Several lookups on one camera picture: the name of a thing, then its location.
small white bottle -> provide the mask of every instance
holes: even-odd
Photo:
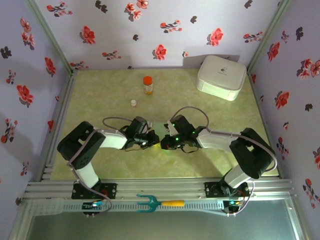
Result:
[[[131,100],[131,106],[133,109],[137,108],[137,101],[136,100]]]

white plastic container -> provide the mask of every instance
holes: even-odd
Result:
[[[204,93],[233,101],[237,98],[247,76],[244,64],[215,55],[208,55],[202,63],[196,88]]]

floral wallpaper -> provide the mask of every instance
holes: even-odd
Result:
[[[199,68],[209,54],[248,65],[280,2],[35,1],[70,67],[83,70]]]
[[[293,181],[310,239],[320,238],[319,8],[317,0],[292,1],[252,70],[273,149]]]
[[[0,238],[6,240],[43,162],[67,71],[24,1],[3,0],[1,8]]]

glass panel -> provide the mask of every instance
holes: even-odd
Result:
[[[252,201],[236,217],[205,212],[36,216],[28,240],[294,240],[284,200]]]

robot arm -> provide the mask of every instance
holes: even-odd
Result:
[[[124,126],[120,130],[97,130],[89,122],[83,121],[58,144],[57,150],[87,187],[99,190],[100,179],[91,164],[98,149],[126,150],[133,145],[139,145],[141,149],[152,147],[160,141],[155,131],[150,130],[150,127],[150,124],[139,116],[130,125]],[[72,160],[80,148],[83,149]]]
[[[249,179],[259,179],[273,161],[272,156],[260,146],[273,154],[274,151],[251,128],[240,133],[212,133],[205,126],[194,128],[183,115],[174,117],[165,127],[170,134],[161,140],[162,149],[184,150],[184,146],[189,145],[198,149],[214,148],[233,153],[238,165],[227,172],[219,182],[220,191],[226,196],[232,195]]]

